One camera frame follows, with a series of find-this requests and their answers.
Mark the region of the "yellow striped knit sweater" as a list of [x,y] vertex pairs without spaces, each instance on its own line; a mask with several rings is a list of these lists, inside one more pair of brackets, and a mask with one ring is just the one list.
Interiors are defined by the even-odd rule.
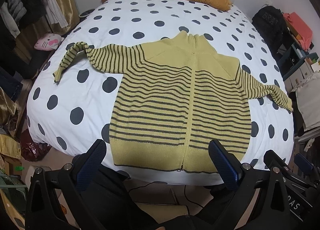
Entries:
[[237,58],[219,54],[202,35],[135,46],[92,49],[74,44],[54,72],[54,81],[84,52],[103,73],[123,76],[109,126],[113,162],[160,171],[214,173],[208,145],[218,140],[242,159],[251,138],[249,100],[270,97],[292,110],[276,85],[259,82]]

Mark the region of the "white polka dot duvet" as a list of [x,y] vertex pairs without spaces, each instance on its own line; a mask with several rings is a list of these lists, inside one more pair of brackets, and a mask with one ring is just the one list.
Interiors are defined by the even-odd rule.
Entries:
[[132,179],[221,183],[218,140],[265,170],[289,162],[293,116],[268,45],[236,6],[188,0],[109,0],[65,38],[27,101],[36,143],[67,155],[107,145],[103,164]]

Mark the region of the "red plastic bag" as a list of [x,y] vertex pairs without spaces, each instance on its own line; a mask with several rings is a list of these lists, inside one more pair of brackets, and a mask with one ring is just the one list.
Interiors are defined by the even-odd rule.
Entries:
[[20,135],[21,156],[29,162],[41,161],[52,148],[47,143],[35,143],[29,130],[24,130]]

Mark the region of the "teal shelf unit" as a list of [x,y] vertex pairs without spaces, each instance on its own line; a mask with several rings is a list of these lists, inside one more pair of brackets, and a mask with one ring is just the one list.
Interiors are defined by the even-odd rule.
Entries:
[[276,54],[277,66],[280,70],[283,80],[287,80],[297,69],[310,59],[314,64],[319,59],[317,53],[306,53],[303,50],[296,47],[293,43],[288,49],[278,49]]

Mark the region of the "coral pink cloth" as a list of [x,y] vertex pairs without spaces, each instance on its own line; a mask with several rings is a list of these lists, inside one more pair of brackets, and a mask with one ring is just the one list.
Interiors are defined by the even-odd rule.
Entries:
[[310,49],[313,38],[313,32],[310,27],[296,12],[283,13],[283,17],[289,29],[300,43],[302,49],[304,51],[308,51]]

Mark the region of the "pink cat plush toy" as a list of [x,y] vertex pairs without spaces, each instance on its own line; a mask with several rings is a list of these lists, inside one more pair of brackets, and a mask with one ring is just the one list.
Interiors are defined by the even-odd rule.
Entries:
[[38,51],[53,51],[57,50],[59,45],[65,38],[59,34],[47,33],[42,38],[38,39],[34,48]]

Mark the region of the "black backpack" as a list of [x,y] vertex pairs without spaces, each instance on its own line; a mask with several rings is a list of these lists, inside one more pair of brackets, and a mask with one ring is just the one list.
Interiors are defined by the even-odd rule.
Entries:
[[283,43],[283,33],[287,25],[280,9],[274,6],[261,8],[252,18],[252,25],[268,45],[272,54],[276,54]]

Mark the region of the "white hanging garment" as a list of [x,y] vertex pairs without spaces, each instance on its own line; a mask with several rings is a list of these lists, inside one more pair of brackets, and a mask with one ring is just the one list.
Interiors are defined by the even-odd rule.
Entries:
[[42,0],[42,3],[46,10],[46,19],[50,25],[59,24],[61,28],[68,26],[68,22],[56,0]]

